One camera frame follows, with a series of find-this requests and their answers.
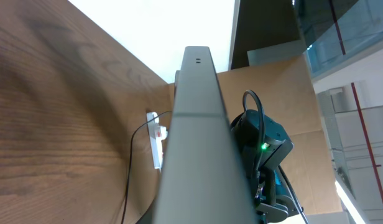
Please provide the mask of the brown cardboard panel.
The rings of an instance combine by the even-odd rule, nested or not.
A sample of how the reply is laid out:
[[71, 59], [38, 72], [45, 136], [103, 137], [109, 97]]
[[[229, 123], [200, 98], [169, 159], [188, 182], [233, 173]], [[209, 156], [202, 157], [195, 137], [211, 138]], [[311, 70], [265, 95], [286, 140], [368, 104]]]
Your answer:
[[242, 111], [241, 95], [251, 88], [265, 112], [281, 124], [294, 149], [281, 163], [296, 195], [309, 215], [341, 211], [335, 175], [307, 64], [302, 56], [217, 74], [228, 119]]

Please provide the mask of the white power strip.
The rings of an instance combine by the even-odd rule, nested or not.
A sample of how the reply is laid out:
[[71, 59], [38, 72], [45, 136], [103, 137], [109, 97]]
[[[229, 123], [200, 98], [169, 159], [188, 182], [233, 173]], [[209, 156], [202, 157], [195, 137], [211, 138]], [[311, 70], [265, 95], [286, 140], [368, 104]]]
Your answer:
[[156, 112], [147, 113], [146, 118], [154, 168], [161, 170], [164, 158], [162, 141], [168, 136], [167, 127], [160, 124]]

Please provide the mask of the red vertical pole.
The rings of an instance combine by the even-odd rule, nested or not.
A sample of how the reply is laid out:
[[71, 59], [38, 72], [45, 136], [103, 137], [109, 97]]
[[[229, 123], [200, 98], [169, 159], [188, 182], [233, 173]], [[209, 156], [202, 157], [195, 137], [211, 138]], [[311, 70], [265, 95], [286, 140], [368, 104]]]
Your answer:
[[383, 1], [330, 1], [343, 86], [336, 117], [356, 200], [383, 221]]

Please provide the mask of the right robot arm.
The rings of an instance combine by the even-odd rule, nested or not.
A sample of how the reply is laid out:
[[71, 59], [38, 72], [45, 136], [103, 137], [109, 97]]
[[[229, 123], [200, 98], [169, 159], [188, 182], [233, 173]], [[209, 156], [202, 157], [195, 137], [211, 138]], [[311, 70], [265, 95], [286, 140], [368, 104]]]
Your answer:
[[259, 223], [279, 223], [299, 215], [303, 209], [280, 163], [293, 149], [285, 129], [264, 116], [265, 136], [259, 142], [259, 112], [247, 110], [231, 123], [251, 191]]

